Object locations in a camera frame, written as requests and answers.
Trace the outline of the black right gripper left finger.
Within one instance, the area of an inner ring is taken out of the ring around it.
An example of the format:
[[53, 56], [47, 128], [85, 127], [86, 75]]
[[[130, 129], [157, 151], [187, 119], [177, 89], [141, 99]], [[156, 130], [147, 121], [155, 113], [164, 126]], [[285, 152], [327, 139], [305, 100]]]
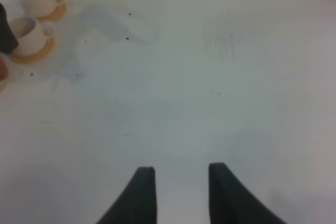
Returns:
[[157, 216], [155, 169], [139, 167], [98, 223], [156, 224]]

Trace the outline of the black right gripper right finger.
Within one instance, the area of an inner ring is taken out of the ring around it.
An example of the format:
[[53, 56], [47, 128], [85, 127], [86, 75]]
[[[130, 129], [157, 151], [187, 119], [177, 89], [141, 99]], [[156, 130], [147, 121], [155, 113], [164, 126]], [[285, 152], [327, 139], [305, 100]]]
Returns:
[[210, 223], [284, 223], [224, 163], [208, 167]]

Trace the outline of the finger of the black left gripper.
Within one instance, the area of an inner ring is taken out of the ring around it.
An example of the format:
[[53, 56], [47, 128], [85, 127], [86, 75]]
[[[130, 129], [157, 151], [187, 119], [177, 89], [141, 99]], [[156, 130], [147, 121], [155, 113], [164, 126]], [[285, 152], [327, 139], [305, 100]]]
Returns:
[[11, 54], [18, 47], [18, 41], [10, 29], [7, 12], [0, 3], [0, 51], [3, 54]]

